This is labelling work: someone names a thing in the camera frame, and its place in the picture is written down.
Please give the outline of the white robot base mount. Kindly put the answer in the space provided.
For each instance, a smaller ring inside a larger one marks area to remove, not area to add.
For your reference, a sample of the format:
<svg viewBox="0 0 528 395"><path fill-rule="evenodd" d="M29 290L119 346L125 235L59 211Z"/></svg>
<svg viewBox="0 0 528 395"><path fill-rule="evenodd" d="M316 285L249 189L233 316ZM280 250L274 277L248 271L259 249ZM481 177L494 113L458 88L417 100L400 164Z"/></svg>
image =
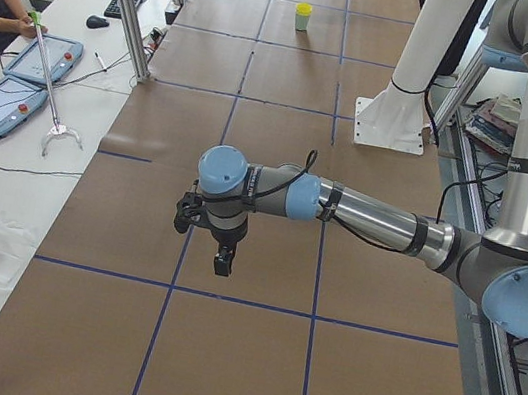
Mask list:
<svg viewBox="0 0 528 395"><path fill-rule="evenodd" d="M424 99L449 46L479 0L425 0L386 89L357 98L354 142L421 155Z"/></svg>

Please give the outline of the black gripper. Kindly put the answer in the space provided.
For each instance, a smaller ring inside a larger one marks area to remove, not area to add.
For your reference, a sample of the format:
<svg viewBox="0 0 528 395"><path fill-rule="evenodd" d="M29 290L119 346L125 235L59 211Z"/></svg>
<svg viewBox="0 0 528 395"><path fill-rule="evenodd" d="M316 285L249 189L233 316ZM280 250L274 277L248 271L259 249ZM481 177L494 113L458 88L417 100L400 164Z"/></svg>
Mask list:
<svg viewBox="0 0 528 395"><path fill-rule="evenodd" d="M208 213L207 219L211 234L219 244L214 257L214 272L217 276L230 276L236 247L247 235L248 219L244 216L220 218L213 213Z"/></svg>

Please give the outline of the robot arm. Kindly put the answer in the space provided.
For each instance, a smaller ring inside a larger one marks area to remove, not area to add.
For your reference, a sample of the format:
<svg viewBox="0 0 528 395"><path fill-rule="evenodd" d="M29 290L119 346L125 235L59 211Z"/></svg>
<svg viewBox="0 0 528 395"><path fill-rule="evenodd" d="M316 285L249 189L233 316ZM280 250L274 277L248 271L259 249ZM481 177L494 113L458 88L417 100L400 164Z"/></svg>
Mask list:
<svg viewBox="0 0 528 395"><path fill-rule="evenodd" d="M528 0L496 0L485 62L528 74ZM214 270L229 275L249 213L335 221L366 243L416 257L450 279L505 331L528 338L528 83L496 224L476 234L404 211L315 176L308 166L251 164L237 148L203 153L199 177L176 205L174 226L206 228L218 242Z"/></svg>

